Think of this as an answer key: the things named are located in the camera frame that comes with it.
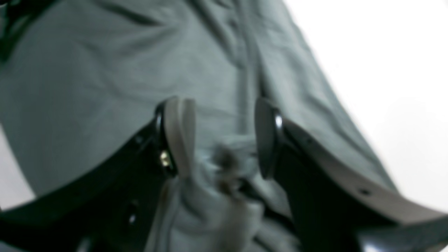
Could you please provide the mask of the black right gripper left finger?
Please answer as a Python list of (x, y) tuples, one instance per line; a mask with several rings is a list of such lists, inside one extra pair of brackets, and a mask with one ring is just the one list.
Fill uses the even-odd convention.
[(165, 183), (194, 163), (196, 104), (172, 97), (110, 158), (1, 213), (1, 242), (24, 252), (142, 252)]

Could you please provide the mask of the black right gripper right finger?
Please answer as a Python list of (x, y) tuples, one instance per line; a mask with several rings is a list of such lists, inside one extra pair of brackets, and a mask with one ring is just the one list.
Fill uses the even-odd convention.
[(255, 106), (259, 166), (285, 191), (304, 252), (440, 252), (447, 214), (347, 167), (267, 99)]

